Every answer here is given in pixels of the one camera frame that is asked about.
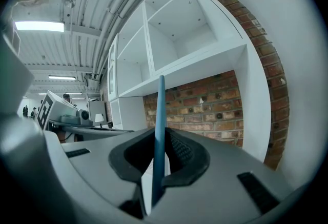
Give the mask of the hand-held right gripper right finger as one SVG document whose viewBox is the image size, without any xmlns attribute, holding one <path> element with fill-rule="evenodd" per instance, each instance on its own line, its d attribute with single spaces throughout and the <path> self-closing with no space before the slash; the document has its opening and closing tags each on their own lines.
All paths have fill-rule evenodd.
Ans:
<svg viewBox="0 0 328 224">
<path fill-rule="evenodd" d="M 154 220 L 272 220 L 292 189 L 239 147 L 166 129 L 171 173 Z"/>
</svg>

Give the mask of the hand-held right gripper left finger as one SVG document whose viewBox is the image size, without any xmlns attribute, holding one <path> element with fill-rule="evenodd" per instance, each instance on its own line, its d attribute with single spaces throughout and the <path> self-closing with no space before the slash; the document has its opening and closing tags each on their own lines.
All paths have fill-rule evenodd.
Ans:
<svg viewBox="0 0 328 224">
<path fill-rule="evenodd" d="M 116 207 L 151 213 L 154 130 L 139 130 L 62 145 L 74 169 Z"/>
</svg>

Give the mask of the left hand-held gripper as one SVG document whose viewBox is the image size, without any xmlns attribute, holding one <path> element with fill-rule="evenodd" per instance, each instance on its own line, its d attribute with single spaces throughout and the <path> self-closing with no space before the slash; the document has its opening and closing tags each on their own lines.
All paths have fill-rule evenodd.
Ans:
<svg viewBox="0 0 328 224">
<path fill-rule="evenodd" d="M 81 135 L 83 140 L 103 139 L 133 132 L 133 130 L 85 128 L 90 126 L 89 112 L 75 107 L 51 91 L 48 91 L 43 99 L 37 123 L 42 130 L 47 130 L 49 124 L 70 126 L 64 127 L 64 131 Z"/>
</svg>

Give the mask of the blue book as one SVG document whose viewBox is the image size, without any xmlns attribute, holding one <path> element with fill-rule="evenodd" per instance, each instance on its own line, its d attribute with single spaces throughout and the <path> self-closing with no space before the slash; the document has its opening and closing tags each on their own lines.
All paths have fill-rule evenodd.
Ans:
<svg viewBox="0 0 328 224">
<path fill-rule="evenodd" d="M 152 178 L 152 208 L 156 206 L 163 191 L 161 181 L 165 176 L 165 127 L 166 127 L 166 95 L 165 77 L 159 77 L 157 110 L 154 138 L 153 178 Z"/>
</svg>

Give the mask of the white table lamp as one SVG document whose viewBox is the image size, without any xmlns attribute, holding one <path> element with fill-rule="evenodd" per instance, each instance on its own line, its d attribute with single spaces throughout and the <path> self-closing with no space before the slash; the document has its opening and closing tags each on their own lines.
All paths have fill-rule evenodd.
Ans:
<svg viewBox="0 0 328 224">
<path fill-rule="evenodd" d="M 98 113 L 95 115 L 95 123 L 99 123 L 99 126 L 102 128 L 103 122 L 105 121 L 102 113 Z"/>
</svg>

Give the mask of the ribbed glass cabinet door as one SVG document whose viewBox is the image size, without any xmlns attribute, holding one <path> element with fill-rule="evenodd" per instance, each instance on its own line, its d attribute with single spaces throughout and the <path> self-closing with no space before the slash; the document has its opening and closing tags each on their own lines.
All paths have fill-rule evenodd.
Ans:
<svg viewBox="0 0 328 224">
<path fill-rule="evenodd" d="M 109 101 L 113 101 L 117 98 L 117 47 L 118 47 L 118 34 L 116 34 L 108 56 L 108 77 L 107 77 L 107 85 L 108 85 L 108 99 Z"/>
</svg>

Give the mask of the white wall shelf unit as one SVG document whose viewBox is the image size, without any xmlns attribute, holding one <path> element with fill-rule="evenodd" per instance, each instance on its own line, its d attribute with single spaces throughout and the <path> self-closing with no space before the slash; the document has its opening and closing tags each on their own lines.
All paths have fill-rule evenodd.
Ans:
<svg viewBox="0 0 328 224">
<path fill-rule="evenodd" d="M 113 126 L 147 127 L 143 97 L 158 79 L 173 89 L 234 71 L 243 111 L 243 149 L 264 161 L 271 101 L 262 63 L 235 17 L 218 0 L 144 0 L 118 32 Z"/>
</svg>

